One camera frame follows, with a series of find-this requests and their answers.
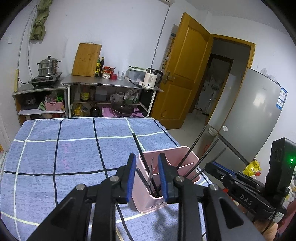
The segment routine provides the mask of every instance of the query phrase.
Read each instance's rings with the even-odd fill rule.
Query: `metal screw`
[[[210,185],[210,189],[214,190],[214,191],[217,191],[219,189],[218,185],[217,184],[211,184]]]
[[[110,177],[110,181],[111,182],[117,182],[119,180],[119,177],[118,176],[111,176]]]
[[[77,186],[76,186],[76,189],[78,190],[78,191],[82,191],[83,189],[84,189],[84,187],[85,187],[85,185],[84,184],[78,184]]]
[[[184,178],[183,176],[176,176],[176,177],[175,177],[175,180],[176,180],[177,182],[183,182],[183,181],[185,180],[185,178]]]

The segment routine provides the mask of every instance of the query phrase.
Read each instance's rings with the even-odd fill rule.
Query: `blue sticker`
[[[281,89],[278,101],[276,103],[276,107],[278,107],[280,110],[283,108],[284,102],[287,97],[287,93],[288,93],[288,91],[286,91],[284,88]]]

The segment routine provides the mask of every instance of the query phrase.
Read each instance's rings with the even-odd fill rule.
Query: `white electric kettle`
[[[146,88],[153,89],[155,84],[159,84],[163,78],[163,73],[160,70],[156,69],[151,69],[148,68],[146,69],[147,73],[145,74],[145,78],[143,81],[143,86]]]

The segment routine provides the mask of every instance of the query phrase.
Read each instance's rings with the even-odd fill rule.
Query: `cutting board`
[[[94,77],[102,45],[80,43],[75,56],[72,75]]]

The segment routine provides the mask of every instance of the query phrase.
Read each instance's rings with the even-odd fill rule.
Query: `frying pan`
[[[112,103],[111,108],[115,115],[121,116],[121,117],[129,117],[132,116],[132,114],[138,114],[138,113],[145,113],[142,111],[135,111],[134,107],[124,104],[124,103]]]

